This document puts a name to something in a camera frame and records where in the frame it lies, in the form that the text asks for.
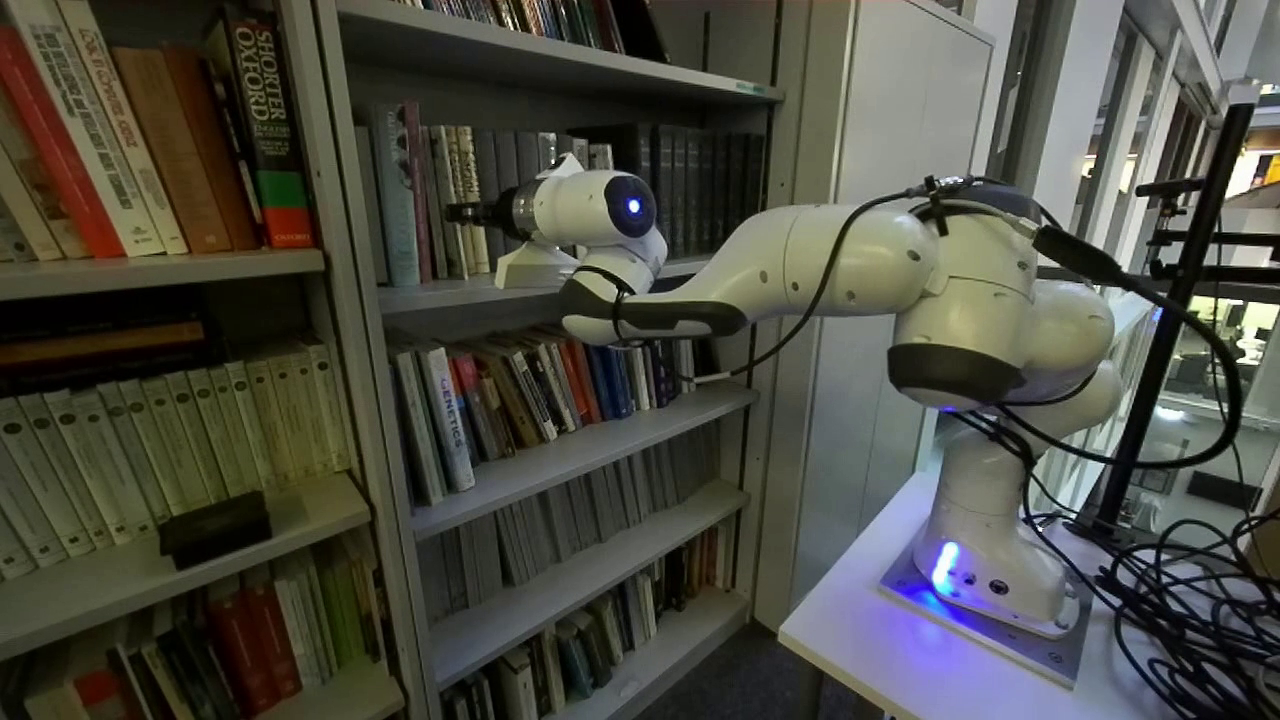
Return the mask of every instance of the cable bundle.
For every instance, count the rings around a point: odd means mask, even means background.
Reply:
[[[1238,554],[1266,521],[1274,513],[1232,531],[1178,521],[1161,541],[1117,554],[1098,575],[1117,649],[1174,716],[1280,720],[1280,597]]]

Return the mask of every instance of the floor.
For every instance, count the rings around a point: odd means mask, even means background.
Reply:
[[[879,712],[747,626],[638,720],[879,720]]]

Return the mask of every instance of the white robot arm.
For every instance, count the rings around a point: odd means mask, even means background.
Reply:
[[[919,192],[866,213],[767,207],[672,292],[647,292],[662,237],[632,177],[568,161],[489,216],[527,239],[499,264],[499,285],[564,279],[564,328],[589,343],[727,338],[767,315],[894,315],[888,380],[922,409],[1022,404],[1022,421],[1069,438],[1121,404],[1121,380],[1105,369],[1105,302],[1037,279],[1027,219],[980,192],[953,192],[947,204]],[[1073,582],[1020,530],[1022,459],[987,438],[959,438],[938,473],[915,570],[947,604],[1040,635],[1069,631]]]

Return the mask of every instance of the blue led light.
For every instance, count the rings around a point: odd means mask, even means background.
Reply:
[[[930,588],[934,592],[953,592],[953,570],[959,563],[959,545],[944,545],[938,554],[934,554],[934,562],[930,562],[930,571],[927,571],[927,582],[930,582]]]

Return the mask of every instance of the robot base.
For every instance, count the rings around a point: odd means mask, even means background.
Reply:
[[[1033,667],[1037,678],[1045,678],[1050,685],[1065,685],[1065,689],[1075,685],[1085,635],[1088,635],[1088,610],[1092,610],[1088,592],[1075,592],[1078,618],[1075,618],[1073,631],[1037,635],[1037,631],[1000,626],[993,618],[944,604],[930,592],[927,575],[915,571],[910,550],[915,550],[915,541],[891,562],[891,570],[879,582],[879,592],[888,592],[891,601],[930,618],[934,626]]]

